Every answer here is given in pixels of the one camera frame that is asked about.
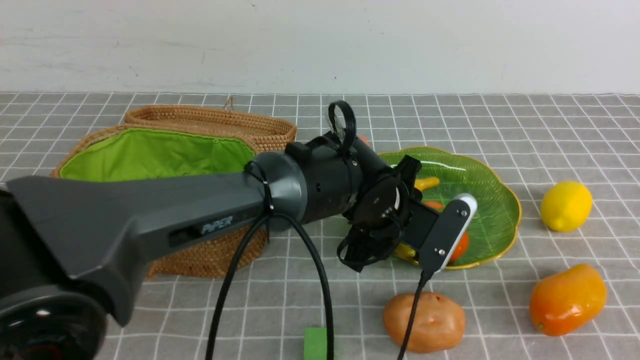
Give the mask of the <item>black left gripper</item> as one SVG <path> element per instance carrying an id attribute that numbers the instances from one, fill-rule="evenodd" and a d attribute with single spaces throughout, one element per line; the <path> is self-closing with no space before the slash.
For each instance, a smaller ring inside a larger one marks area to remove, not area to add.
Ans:
<path id="1" fill-rule="evenodd" d="M 350 230 L 337 248 L 338 259 L 361 272 L 368 265 L 391 257 L 400 245 L 414 251 L 425 244 L 439 213 L 422 202 L 415 187 L 422 164 L 405 155 L 395 166 L 383 166 L 366 180 L 356 202 L 345 212 Z"/>

